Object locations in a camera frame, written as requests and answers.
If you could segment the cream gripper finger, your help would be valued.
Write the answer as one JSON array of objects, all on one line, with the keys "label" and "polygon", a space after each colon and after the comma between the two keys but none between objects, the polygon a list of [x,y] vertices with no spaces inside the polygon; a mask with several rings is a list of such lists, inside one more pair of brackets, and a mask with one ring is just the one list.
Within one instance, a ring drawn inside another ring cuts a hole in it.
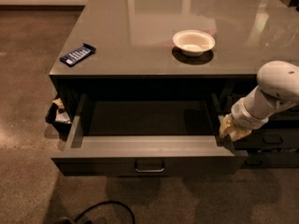
[{"label": "cream gripper finger", "polygon": [[231,137],[231,140],[234,142],[234,141],[240,140],[250,134],[251,134],[251,130],[246,130],[246,129],[237,127],[235,130],[233,130],[230,133],[230,137]]},{"label": "cream gripper finger", "polygon": [[221,121],[219,128],[220,138],[229,135],[231,138],[236,138],[236,126],[233,123],[232,115],[225,115]]}]

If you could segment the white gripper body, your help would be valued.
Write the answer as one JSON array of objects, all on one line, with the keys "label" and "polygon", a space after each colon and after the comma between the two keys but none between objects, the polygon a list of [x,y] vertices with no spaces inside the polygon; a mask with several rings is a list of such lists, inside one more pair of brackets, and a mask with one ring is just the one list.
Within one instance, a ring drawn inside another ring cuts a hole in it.
[{"label": "white gripper body", "polygon": [[239,99],[231,108],[232,123],[244,130],[257,130],[260,129],[268,119],[255,118],[245,108],[244,98]]}]

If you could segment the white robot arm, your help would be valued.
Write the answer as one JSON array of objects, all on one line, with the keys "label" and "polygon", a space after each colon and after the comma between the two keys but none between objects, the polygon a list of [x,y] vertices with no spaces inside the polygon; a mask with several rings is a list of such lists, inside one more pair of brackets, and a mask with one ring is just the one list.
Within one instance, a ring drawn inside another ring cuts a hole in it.
[{"label": "white robot arm", "polygon": [[276,113],[299,104],[299,67],[283,61],[264,64],[257,73],[257,86],[231,107],[222,119],[220,138],[239,140],[258,130]]}]

